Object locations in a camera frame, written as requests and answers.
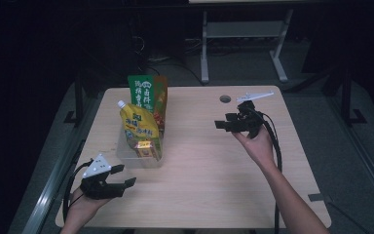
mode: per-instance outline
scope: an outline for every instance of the snack bag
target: snack bag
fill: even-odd
[[[159,128],[154,120],[153,114],[147,109],[131,103],[125,103],[122,100],[118,102],[123,120],[124,131],[127,143],[131,149],[136,150],[139,157],[145,157],[145,154],[139,154],[139,150],[149,148],[139,148],[139,143],[143,141],[151,142],[150,157],[155,157],[157,161],[162,158],[162,146]]]
[[[163,133],[166,122],[168,82],[165,76],[129,76],[131,103],[150,111]]]

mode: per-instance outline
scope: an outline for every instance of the human hand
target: human hand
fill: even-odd
[[[262,169],[269,169],[275,165],[273,158],[273,145],[269,132],[264,126],[259,130],[255,138],[249,138],[242,133],[232,133],[233,136],[242,144],[250,158]]]
[[[77,188],[72,194],[71,201],[73,204],[70,205],[68,216],[66,217],[65,224],[60,233],[77,233],[81,227],[95,216],[99,208],[111,200],[112,199],[91,199],[83,194],[81,188]]]

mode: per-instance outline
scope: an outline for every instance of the metal frame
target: metal frame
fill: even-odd
[[[342,129],[345,131],[345,134],[348,136],[349,140],[354,145],[357,155],[359,156],[359,159],[362,161],[363,166],[365,167],[366,172],[369,175],[369,178],[374,186],[374,163],[372,161],[371,156],[366,151],[363,144],[360,142],[360,139],[355,133],[355,131],[351,127],[346,125],[346,120],[339,114],[340,107],[338,106],[337,101],[334,98],[329,97],[328,102],[332,107],[332,110],[338,117],[340,125],[342,126]]]
[[[202,82],[208,83],[207,63],[207,38],[228,38],[228,37],[278,37],[279,41],[270,56],[278,73],[279,80],[287,82],[287,76],[281,65],[279,55],[287,34],[293,10],[287,10],[284,20],[277,21],[244,21],[244,22],[208,22],[207,12],[203,13],[203,39],[202,39]]]

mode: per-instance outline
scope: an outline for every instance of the grey floor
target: grey floor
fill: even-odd
[[[208,86],[276,85],[282,90],[293,87],[313,74],[301,73],[309,42],[286,42],[280,59],[289,81],[281,83],[270,60],[269,50],[275,41],[257,40],[243,43],[240,50],[224,56],[208,59]],[[187,56],[180,65],[177,59],[168,59],[152,64],[155,70],[168,77],[174,86],[201,86],[200,55]],[[153,69],[147,72],[156,74]],[[367,124],[356,124],[348,128],[340,118],[340,94],[325,97],[320,91],[324,80],[297,94],[283,94],[296,131],[305,149],[320,192],[327,204],[332,219],[331,233],[374,233],[374,182],[363,163],[363,155],[374,163],[374,106],[367,92],[353,84],[352,108],[359,109]],[[71,142],[85,139],[90,129],[99,98],[85,98],[85,119],[78,128],[65,124],[68,111],[75,109],[74,86],[65,94],[58,113],[42,149],[36,170],[30,180],[22,203],[9,233],[21,233],[28,222],[35,204],[41,195],[56,160],[73,152]],[[41,233],[57,233],[55,216],[59,209],[65,181],[46,215]],[[273,233],[273,230],[256,230],[257,233]],[[122,233],[121,229],[83,228],[81,233]],[[138,230],[139,233],[177,233],[180,230]],[[209,233],[240,233],[238,230]]]

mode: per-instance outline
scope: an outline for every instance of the forearm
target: forearm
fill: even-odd
[[[60,234],[75,234],[85,225],[86,221],[83,220],[80,214],[69,215]]]
[[[290,233],[328,233],[318,216],[277,169],[262,169]]]

